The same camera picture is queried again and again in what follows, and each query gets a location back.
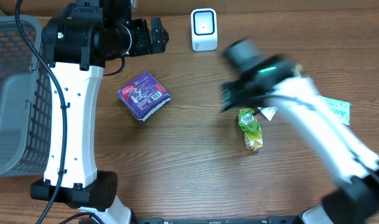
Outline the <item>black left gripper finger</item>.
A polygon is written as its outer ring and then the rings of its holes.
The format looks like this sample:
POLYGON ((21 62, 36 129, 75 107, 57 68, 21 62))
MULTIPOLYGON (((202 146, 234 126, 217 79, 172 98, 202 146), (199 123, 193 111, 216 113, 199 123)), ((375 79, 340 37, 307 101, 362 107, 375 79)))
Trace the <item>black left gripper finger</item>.
POLYGON ((168 43, 168 41, 166 41, 166 40, 154 41, 152 43, 152 53, 153 54, 159 54, 159 53, 165 52, 167 43, 168 43))
POLYGON ((153 42, 168 42, 169 34, 162 25, 159 17, 151 19, 151 37, 153 42))

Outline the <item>green tea drink carton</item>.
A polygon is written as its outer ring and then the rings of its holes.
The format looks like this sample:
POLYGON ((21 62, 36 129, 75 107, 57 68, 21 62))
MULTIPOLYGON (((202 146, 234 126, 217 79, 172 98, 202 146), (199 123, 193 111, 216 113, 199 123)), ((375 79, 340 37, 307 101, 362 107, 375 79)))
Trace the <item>green tea drink carton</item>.
POLYGON ((240 109, 238 113, 238 125, 243 131, 246 148, 257 151, 263 147, 263 135, 261 126, 252 108, 240 109))

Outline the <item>white tube gold cap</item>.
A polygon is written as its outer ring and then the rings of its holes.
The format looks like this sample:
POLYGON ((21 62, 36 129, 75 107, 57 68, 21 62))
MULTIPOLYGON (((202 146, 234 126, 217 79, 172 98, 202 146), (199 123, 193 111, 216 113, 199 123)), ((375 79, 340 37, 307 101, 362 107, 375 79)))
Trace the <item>white tube gold cap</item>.
MULTIPOLYGON (((295 65, 293 68, 293 74, 295 77, 300 77, 303 71, 303 66, 299 63, 295 65)), ((278 109, 277 107, 258 107, 259 112, 268 120, 271 121, 274 115, 277 113, 278 109)))

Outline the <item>purple Carefree pad pack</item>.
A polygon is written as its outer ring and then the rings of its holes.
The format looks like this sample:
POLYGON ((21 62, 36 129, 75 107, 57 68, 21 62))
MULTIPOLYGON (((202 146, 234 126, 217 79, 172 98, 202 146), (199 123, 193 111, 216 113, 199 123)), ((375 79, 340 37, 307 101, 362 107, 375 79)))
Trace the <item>purple Carefree pad pack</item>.
POLYGON ((117 92, 117 96, 141 123, 171 100, 167 90, 149 72, 130 81, 117 92))

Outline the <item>teal tissue packet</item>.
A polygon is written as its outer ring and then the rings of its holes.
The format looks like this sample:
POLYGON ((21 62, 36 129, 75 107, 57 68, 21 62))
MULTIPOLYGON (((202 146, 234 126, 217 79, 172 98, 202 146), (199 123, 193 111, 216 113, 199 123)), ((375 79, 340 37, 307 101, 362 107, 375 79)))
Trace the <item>teal tissue packet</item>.
POLYGON ((320 98, 327 104, 331 112, 338 117, 341 123, 349 126, 350 125, 350 107, 351 103, 342 100, 336 100, 333 98, 328 98, 325 96, 320 96, 320 98))

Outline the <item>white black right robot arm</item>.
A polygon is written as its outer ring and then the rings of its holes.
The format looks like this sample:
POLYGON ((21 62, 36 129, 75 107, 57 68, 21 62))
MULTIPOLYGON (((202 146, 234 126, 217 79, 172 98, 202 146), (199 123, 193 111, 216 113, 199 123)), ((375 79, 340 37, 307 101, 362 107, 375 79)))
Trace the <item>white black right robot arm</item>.
POLYGON ((364 223, 379 212, 379 155, 331 112, 311 77, 285 54, 267 57, 250 39, 224 57, 239 78, 222 84, 222 110, 275 107, 317 154, 337 190, 300 213, 294 223, 364 223))

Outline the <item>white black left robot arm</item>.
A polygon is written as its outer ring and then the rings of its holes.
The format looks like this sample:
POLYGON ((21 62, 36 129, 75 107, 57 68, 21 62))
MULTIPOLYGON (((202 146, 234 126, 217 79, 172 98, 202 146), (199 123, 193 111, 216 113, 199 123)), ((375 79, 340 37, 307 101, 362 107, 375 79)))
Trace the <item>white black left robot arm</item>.
POLYGON ((33 199, 58 202, 93 223, 134 223, 117 196, 118 176, 95 162, 96 101, 107 61, 162 53, 169 35, 158 17, 131 17, 131 1, 76 1, 42 30, 37 58, 52 79, 49 158, 33 199))

